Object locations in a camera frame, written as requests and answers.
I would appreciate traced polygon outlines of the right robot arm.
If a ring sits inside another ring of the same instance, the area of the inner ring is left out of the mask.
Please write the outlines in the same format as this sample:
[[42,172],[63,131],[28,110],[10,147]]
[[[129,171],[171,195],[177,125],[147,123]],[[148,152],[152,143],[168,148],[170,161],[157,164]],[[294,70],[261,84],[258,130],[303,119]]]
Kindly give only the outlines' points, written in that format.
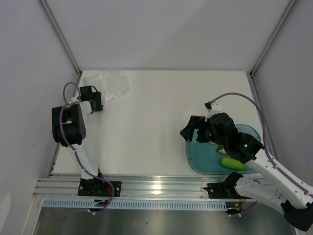
[[268,156],[260,141],[239,132],[226,113],[209,118],[191,116],[180,135],[190,142],[195,133],[197,142],[213,142],[224,147],[231,158],[253,168],[272,184],[268,187],[232,172],[223,182],[226,196],[254,199],[281,213],[293,227],[305,232],[309,230],[313,224],[313,188]]

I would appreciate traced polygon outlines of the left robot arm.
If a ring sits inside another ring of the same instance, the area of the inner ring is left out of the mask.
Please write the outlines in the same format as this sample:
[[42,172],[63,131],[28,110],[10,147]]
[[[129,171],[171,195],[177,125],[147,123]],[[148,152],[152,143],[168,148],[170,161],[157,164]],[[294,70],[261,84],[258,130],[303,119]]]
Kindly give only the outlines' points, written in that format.
[[86,153],[85,119],[102,110],[101,93],[93,85],[80,87],[77,100],[51,110],[54,140],[71,153],[81,169],[81,183],[89,185],[89,190],[96,196],[106,191],[106,183],[101,180],[99,167]]

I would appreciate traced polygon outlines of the clear zip top bag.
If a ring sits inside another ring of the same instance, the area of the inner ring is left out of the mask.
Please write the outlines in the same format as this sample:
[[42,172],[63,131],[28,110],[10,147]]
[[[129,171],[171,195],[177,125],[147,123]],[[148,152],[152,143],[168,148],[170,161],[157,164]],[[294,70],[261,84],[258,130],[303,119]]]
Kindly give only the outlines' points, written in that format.
[[130,92],[128,79],[121,70],[101,70],[93,75],[83,76],[84,86],[94,86],[100,93],[102,102],[109,102]]

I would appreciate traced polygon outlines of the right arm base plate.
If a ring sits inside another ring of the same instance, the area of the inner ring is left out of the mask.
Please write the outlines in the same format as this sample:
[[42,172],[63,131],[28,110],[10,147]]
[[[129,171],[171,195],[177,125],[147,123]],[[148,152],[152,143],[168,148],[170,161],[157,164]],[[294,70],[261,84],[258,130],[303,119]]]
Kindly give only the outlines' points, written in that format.
[[210,199],[250,199],[239,195],[234,188],[225,187],[223,183],[208,183],[203,189]]

